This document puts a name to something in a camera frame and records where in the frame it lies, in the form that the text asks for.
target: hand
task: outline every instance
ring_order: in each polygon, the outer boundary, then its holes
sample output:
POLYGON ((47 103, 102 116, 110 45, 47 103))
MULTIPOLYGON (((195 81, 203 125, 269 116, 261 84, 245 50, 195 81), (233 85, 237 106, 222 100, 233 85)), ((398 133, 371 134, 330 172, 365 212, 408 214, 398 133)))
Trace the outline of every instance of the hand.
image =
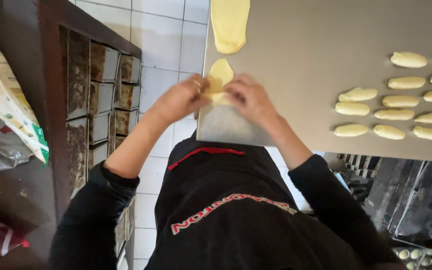
POLYGON ((209 87, 209 81, 196 74, 172 86, 147 111, 156 115, 164 124, 171 125, 177 120, 208 104, 211 100, 202 94, 209 87))
POLYGON ((279 116, 263 86, 247 74, 234 77, 223 91, 242 116, 263 129, 279 116))

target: black sweatshirt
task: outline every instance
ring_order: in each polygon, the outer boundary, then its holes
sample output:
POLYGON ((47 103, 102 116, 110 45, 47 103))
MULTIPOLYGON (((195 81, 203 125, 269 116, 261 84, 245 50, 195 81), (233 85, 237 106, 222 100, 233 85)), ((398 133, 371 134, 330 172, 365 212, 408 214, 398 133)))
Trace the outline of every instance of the black sweatshirt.
MULTIPOLYGON (((200 152, 166 169, 146 269, 404 269, 321 156, 288 173, 315 220, 298 210, 264 147, 192 137, 176 145, 168 165, 201 147, 245 154, 200 152)), ((139 182, 102 164, 91 169, 54 236, 54 269, 116 269, 114 229, 139 182)))

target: person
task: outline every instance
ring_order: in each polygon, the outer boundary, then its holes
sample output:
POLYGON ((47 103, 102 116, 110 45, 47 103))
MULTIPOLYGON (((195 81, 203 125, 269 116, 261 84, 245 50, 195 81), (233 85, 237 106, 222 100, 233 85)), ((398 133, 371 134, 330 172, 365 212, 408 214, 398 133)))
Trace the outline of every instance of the person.
MULTIPOLYGON (((171 87, 108 159, 91 169, 54 236, 54 269, 116 269, 114 229, 135 195, 146 158, 169 125, 210 102, 202 95, 208 87, 200 75, 171 87)), ((298 210, 264 147, 201 142, 193 134, 168 159, 154 208, 155 249, 145 269, 405 269, 260 84, 242 74, 223 90, 241 115, 272 138, 317 219, 298 210)))

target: sleeve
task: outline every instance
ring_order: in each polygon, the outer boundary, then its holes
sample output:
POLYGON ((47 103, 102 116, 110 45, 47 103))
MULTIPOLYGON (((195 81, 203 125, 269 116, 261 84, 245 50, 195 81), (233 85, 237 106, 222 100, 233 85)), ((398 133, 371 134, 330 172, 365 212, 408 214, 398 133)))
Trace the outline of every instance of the sleeve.
POLYGON ((94 166, 71 200, 51 244, 52 269, 116 269, 115 228, 139 177, 126 179, 94 166))
POLYGON ((319 155, 288 172, 318 219, 351 245, 368 267, 400 263, 391 246, 380 236, 371 219, 319 155))

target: white tile floor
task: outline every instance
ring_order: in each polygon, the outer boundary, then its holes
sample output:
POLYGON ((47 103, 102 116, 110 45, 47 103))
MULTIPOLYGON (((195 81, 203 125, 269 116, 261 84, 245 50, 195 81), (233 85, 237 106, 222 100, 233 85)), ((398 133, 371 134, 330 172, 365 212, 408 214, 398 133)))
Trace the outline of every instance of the white tile floor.
MULTIPOLYGON (((169 87, 192 74, 202 74, 209 0, 70 1, 142 49, 140 116, 169 87)), ((154 206, 168 157, 173 147, 189 138, 195 129, 192 114, 169 126, 142 167, 136 194, 136 270, 144 269, 156 244, 154 206)), ((291 183, 279 151, 274 147, 267 150, 298 207, 308 209, 304 197, 291 183)))

